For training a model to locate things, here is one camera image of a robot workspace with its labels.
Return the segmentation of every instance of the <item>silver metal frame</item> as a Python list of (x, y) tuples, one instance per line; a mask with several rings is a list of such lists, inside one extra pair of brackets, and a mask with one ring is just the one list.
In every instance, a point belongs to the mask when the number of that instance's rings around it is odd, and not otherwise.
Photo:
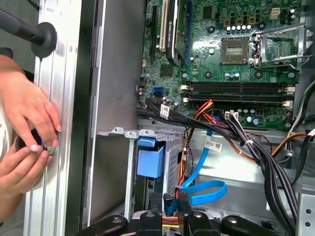
[(80, 18), (81, 1), (40, 1), (39, 22), (52, 23), (58, 41), (49, 57), (36, 58), (35, 83), (59, 111), (63, 130), (53, 161), (26, 196), (24, 236), (62, 236), (65, 232)]
[(308, 194), (299, 194), (297, 235), (313, 236), (315, 226), (315, 196)]
[[(274, 60), (267, 60), (266, 57), (266, 48), (267, 48), (267, 39), (268, 36), (272, 34), (282, 34), (290, 31), (298, 31), (298, 52), (296, 55), (290, 55), (285, 57), (279, 57)], [(277, 66), (284, 66), (284, 65), (267, 65), (262, 66), (261, 64), (271, 63), (271, 62), (279, 62), (291, 59), (302, 59), (306, 58), (306, 60), (301, 63), (298, 62), (298, 66), (295, 67), (292, 64), (288, 64), (286, 66), (291, 66), (293, 69), (298, 69), (302, 65), (306, 64), (312, 56), (304, 55), (305, 51), (312, 45), (313, 41), (309, 39), (310, 36), (313, 35), (309, 29), (305, 28), (304, 23), (295, 24), (292, 26), (283, 27), (280, 29), (273, 29), (269, 31), (258, 31), (253, 33), (253, 42), (257, 45), (257, 54), (253, 57), (254, 59), (254, 66), (257, 68), (267, 68), (267, 67), (277, 67)]]

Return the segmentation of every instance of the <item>black cable bundle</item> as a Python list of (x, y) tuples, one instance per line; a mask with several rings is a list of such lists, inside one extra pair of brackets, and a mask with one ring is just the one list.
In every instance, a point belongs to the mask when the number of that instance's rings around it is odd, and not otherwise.
[[(269, 153), (269, 151), (257, 140), (247, 136), (236, 117), (230, 116), (226, 119), (226, 123), (230, 127), (229, 129), (228, 127), (225, 127), (223, 125), (204, 123), (202, 121), (186, 117), (171, 109), (169, 109), (169, 115), (167, 119), (162, 118), (160, 116), (160, 105), (160, 103), (155, 103), (151, 98), (148, 98), (146, 100), (146, 108), (138, 107), (137, 112), (142, 116), (151, 117), (156, 119), (157, 121), (171, 125), (200, 128), (206, 130), (210, 129), (218, 134), (221, 134), (225, 138), (239, 141), (242, 145), (245, 145), (249, 149), (257, 165), (261, 167), (261, 171), (265, 177), (265, 195), (271, 211), (274, 213), (275, 217), (281, 223), (283, 228), (287, 231), (288, 235), (295, 235), (297, 220), (297, 199), (295, 197), (289, 178), (286, 175), (284, 169)], [(302, 154), (303, 156), (301, 158), (300, 164), (298, 164), (296, 180), (299, 178), (305, 163), (304, 160), (306, 158), (306, 155), (304, 155), (304, 152)], [(280, 181), (281, 187), (278, 187), (277, 177)], [(283, 206), (279, 193), (279, 188), (282, 188), (285, 193), (294, 221), (290, 220), (285, 210), (285, 207)]]
[[(234, 132), (238, 134), (242, 144), (247, 146), (256, 163), (261, 166), (261, 171), (265, 177), (265, 195), (270, 210), (279, 220), (284, 229), (289, 233), (289, 235), (294, 236), (297, 219), (297, 199), (294, 195), (294, 191), (288, 176), (279, 163), (271, 156), (269, 151), (261, 143), (247, 136), (242, 126), (234, 116), (229, 117), (226, 121), (234, 130)], [(294, 224), (290, 221), (289, 216), (282, 204), (276, 176), (278, 176), (287, 198), (287, 202), (290, 206), (294, 219)]]

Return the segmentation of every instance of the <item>metal bracket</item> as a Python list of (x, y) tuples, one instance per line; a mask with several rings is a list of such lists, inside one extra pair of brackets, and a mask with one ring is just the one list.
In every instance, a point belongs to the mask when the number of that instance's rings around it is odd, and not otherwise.
[[(278, 57), (273, 60), (267, 59), (266, 49), (268, 48), (268, 38), (272, 35), (279, 35), (288, 33), (291, 31), (298, 31), (298, 52), (295, 55)], [(295, 24), (292, 26), (283, 27), (280, 29), (273, 29), (270, 31), (258, 31), (253, 34), (253, 42), (256, 45), (256, 54), (253, 56), (254, 66), (256, 68), (267, 68), (267, 67), (279, 67), (279, 66), (291, 66), (293, 69), (298, 69), (302, 65), (306, 64), (312, 56), (304, 55), (305, 51), (312, 45), (313, 41), (307, 40), (308, 37), (312, 36), (313, 32), (305, 28), (304, 23)], [(288, 64), (277, 64), (281, 61), (288, 61), (292, 59), (306, 59), (304, 62), (298, 61), (297, 66)]]
[(297, 236), (314, 235), (315, 227), (315, 196), (308, 194), (299, 194), (299, 208), (297, 220)]

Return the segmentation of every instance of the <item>white connector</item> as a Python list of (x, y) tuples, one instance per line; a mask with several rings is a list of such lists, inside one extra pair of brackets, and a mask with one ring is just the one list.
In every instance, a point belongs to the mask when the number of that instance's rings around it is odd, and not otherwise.
[(239, 118), (239, 113), (238, 112), (234, 112), (233, 110), (229, 111), (229, 112), (225, 112), (224, 113), (224, 118), (227, 119), (230, 116), (235, 116), (235, 118), (238, 120)]

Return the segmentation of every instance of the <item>finger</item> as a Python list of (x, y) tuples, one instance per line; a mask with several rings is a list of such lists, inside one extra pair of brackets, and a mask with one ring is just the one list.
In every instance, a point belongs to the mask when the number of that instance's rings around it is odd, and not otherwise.
[(42, 155), (35, 162), (30, 171), (16, 184), (16, 190), (21, 189), (22, 192), (28, 192), (41, 178), (44, 170), (52, 160), (52, 156), (42, 158)]
[(37, 110), (27, 110), (23, 115), (35, 126), (43, 143), (49, 146), (51, 144), (49, 128), (39, 112)]
[(37, 161), (46, 162), (48, 151), (32, 152), (25, 158), (13, 171), (7, 174), (4, 178), (11, 186), (16, 185), (30, 171)]
[(61, 131), (61, 121), (60, 121), (60, 117), (56, 111), (56, 109), (54, 108), (54, 106), (47, 101), (45, 103), (45, 109), (50, 117), (50, 119), (52, 120), (54, 127), (57, 131)]
[(36, 109), (38, 110), (38, 112), (40, 113), (40, 115), (43, 117), (43, 119), (46, 122), (46, 125), (47, 125), (49, 133), (50, 133), (51, 145), (54, 147), (57, 147), (59, 145), (58, 137), (57, 137), (54, 125), (53, 125), (49, 115), (47, 114), (45, 107), (42, 105), (39, 105), (36, 107)]
[(39, 147), (31, 134), (29, 125), (27, 124), (25, 118), (21, 114), (16, 114), (14, 118), (9, 118), (13, 126), (13, 129), (18, 135), (23, 139), (26, 146), (28, 146), (32, 151), (38, 151)]
[(1, 161), (0, 176), (5, 176), (12, 172), (31, 152), (28, 147), (24, 147), (16, 152), (15, 144), (13, 144)]

